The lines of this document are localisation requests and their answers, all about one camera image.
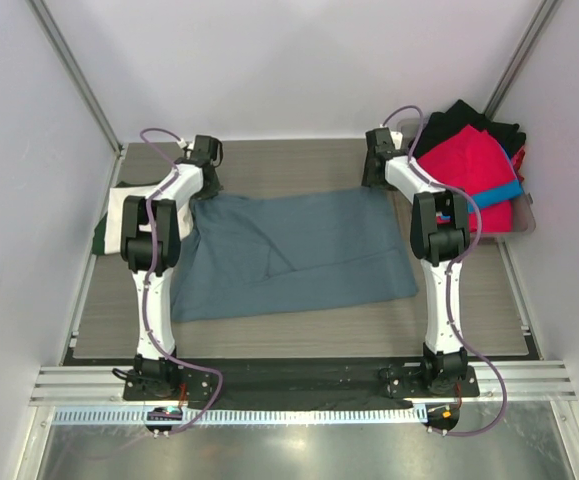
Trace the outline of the grey blue t shirt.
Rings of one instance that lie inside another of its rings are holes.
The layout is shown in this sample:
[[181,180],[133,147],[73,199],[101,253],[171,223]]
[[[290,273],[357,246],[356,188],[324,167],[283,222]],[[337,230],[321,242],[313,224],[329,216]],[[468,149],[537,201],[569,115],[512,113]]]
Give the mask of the grey blue t shirt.
[[394,207],[359,187],[191,207],[171,286],[176,323],[352,307],[417,294]]

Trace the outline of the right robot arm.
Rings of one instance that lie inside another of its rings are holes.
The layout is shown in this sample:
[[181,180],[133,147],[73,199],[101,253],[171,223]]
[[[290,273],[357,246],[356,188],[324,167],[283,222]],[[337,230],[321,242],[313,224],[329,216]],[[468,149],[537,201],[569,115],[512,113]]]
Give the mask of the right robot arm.
[[448,395],[464,380],[468,353],[460,321],[461,257],[470,246],[468,203],[395,144],[387,127],[365,133],[362,184],[399,191],[411,204],[410,248],[426,286],[427,330],[418,374],[431,395]]

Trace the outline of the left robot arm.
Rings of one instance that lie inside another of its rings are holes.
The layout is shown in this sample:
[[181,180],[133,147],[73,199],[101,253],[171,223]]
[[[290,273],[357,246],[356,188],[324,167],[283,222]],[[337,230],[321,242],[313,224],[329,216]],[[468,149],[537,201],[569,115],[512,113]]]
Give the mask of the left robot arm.
[[178,214],[194,198],[216,196],[216,168],[224,158],[222,142],[198,135],[191,143],[176,139],[182,156],[166,157],[169,173],[144,194],[129,195],[121,209],[120,254],[132,274],[139,309],[139,340],[133,368],[116,375],[128,397],[146,394],[169,399],[182,391],[184,372],[216,379],[212,394],[223,386],[221,372],[177,358],[171,322],[171,282],[184,235]]

